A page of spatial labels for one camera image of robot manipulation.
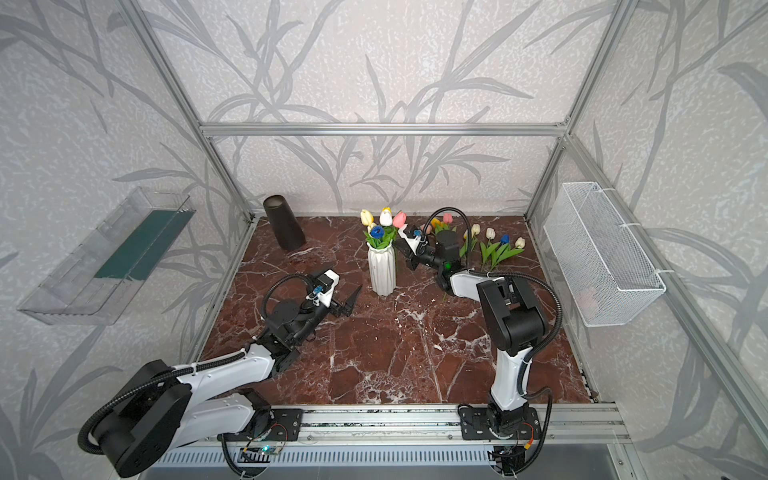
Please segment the pink tulip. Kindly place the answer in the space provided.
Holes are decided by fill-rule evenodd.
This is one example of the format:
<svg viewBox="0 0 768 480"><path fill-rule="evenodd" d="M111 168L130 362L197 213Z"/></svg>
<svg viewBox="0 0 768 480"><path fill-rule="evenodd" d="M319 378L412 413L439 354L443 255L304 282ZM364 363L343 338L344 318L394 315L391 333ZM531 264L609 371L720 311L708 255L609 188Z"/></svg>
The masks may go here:
<svg viewBox="0 0 768 480"><path fill-rule="evenodd" d="M392 225L396 229L402 229L407 224L407 215L405 212L400 211L398 212L392 220Z"/></svg>

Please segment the white ribbed ceramic vase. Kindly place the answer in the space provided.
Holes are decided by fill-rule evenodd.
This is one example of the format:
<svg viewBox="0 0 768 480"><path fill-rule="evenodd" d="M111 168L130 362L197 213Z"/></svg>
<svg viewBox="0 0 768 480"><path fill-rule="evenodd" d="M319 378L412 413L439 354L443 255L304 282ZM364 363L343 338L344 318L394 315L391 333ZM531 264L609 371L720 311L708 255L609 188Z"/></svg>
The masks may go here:
<svg viewBox="0 0 768 480"><path fill-rule="evenodd" d="M369 247L368 265L373 291L379 296L388 296L396 288L395 251L392 245L376 249Z"/></svg>

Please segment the black cylindrical vase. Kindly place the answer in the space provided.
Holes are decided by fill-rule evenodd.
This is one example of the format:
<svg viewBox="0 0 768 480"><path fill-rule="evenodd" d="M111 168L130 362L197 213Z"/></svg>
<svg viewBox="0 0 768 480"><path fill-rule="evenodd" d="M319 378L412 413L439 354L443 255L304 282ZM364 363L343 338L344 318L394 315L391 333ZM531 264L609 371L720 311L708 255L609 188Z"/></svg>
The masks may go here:
<svg viewBox="0 0 768 480"><path fill-rule="evenodd" d="M275 238L283 250L298 250L306 243L305 234L282 195L271 195L265 198L263 208Z"/></svg>

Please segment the cream white tulip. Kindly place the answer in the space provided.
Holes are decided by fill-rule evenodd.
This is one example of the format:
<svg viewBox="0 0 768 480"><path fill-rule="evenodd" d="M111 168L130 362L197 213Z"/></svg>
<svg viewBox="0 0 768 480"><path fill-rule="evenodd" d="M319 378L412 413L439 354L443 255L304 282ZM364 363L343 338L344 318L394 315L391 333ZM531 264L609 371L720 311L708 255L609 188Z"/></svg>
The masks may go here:
<svg viewBox="0 0 768 480"><path fill-rule="evenodd" d="M368 210L363 209L360 212L360 219L361 219L361 223L366 228L372 228L375 225L374 216Z"/></svg>

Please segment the blue tulip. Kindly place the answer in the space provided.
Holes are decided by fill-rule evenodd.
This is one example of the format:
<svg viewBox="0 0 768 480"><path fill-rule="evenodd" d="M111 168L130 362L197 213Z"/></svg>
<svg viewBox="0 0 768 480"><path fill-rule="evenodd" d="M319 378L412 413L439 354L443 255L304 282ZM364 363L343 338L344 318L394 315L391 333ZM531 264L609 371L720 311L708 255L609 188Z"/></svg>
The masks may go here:
<svg viewBox="0 0 768 480"><path fill-rule="evenodd" d="M369 234L373 239L381 240L385 236L386 230L384 227L376 225L370 230Z"/></svg>

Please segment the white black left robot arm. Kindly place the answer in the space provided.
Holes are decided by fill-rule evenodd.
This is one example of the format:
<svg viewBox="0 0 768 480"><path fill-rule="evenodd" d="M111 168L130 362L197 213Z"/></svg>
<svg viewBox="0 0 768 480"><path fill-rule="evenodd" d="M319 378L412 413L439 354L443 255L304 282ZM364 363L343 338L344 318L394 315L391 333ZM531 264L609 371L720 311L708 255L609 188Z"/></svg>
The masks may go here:
<svg viewBox="0 0 768 480"><path fill-rule="evenodd" d="M77 435L79 448L106 457L120 477L130 478L168 451L204 438L268 433L276 420L252 385L288 370L326 317L351 316L361 293L355 289L344 302L337 301L339 276L325 267L288 274L264 297L269 299L291 280L304 284L304 298L264 306L265 326L247 346L187 365L170 366L162 360L144 364L84 422Z"/></svg>

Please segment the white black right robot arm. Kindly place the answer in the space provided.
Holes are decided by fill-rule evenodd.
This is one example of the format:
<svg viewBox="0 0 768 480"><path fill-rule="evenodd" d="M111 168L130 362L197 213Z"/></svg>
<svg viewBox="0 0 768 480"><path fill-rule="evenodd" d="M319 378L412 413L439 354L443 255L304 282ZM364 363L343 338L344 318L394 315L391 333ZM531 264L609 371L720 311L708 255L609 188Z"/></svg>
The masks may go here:
<svg viewBox="0 0 768 480"><path fill-rule="evenodd" d="M410 225L407 216L394 217L395 248L414 270L425 265L435 271L438 287L455 297L480 303L486 331L497 350L497 365L486 407L488 424L495 434L507 436L525 421L529 401L550 395L547 387L527 389L529 366L559 334L562 305L553 288L535 276L471 268L471 254L481 228L451 207L434 212L425 224Z"/></svg>

